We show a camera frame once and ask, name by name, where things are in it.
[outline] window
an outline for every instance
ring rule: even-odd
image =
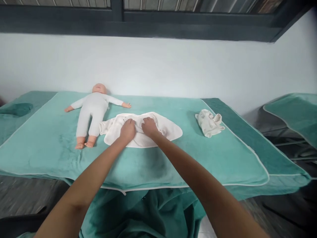
[[[310,0],[0,0],[0,32],[275,42]]]

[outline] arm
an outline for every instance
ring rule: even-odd
[[[45,219],[35,235],[36,238],[78,237],[88,207],[105,181],[113,162],[135,136],[134,123],[132,119],[127,120],[120,137],[75,180]]]
[[[74,109],[78,109],[78,108],[82,107],[84,102],[85,102],[85,100],[86,100],[86,97],[84,97],[82,99],[79,99],[78,101],[74,102],[73,104],[68,106],[64,111],[65,112],[70,112],[70,111],[72,111]]]
[[[224,186],[189,154],[158,131],[152,118],[144,118],[142,129],[164,152],[179,175],[194,191],[218,238],[268,237]]]
[[[109,96],[107,94],[104,94],[103,98],[105,100],[107,100],[108,102],[111,102],[114,105],[123,106],[123,107],[126,107],[126,108],[131,108],[131,105],[129,103],[125,103],[124,101],[116,99],[116,98],[114,98],[112,96]]]

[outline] white wall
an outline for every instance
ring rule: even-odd
[[[0,34],[0,98],[30,90],[218,97],[241,115],[290,92],[317,93],[313,11],[275,44]]]

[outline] doll foot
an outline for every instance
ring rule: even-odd
[[[83,143],[78,143],[76,146],[75,146],[75,149],[83,149],[84,147],[84,144]]]
[[[85,143],[85,146],[87,146],[88,148],[93,148],[94,144],[95,142],[88,141],[87,143]]]

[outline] white towel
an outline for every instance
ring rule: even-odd
[[[168,120],[155,112],[148,112],[141,115],[135,115],[131,113],[122,113],[115,118],[109,119],[105,122],[100,122],[99,130],[101,135],[106,135],[104,142],[111,145],[119,136],[120,130],[123,124],[130,118],[135,121],[136,135],[134,139],[127,145],[127,147],[134,148],[150,148],[157,145],[147,137],[142,130],[143,119],[146,117],[153,118],[158,130],[169,140],[175,140],[182,136],[182,129],[174,122]]]
[[[209,110],[202,109],[199,114],[195,115],[200,128],[204,135],[208,138],[219,134],[225,128],[221,126],[222,117],[220,114],[213,115]]]

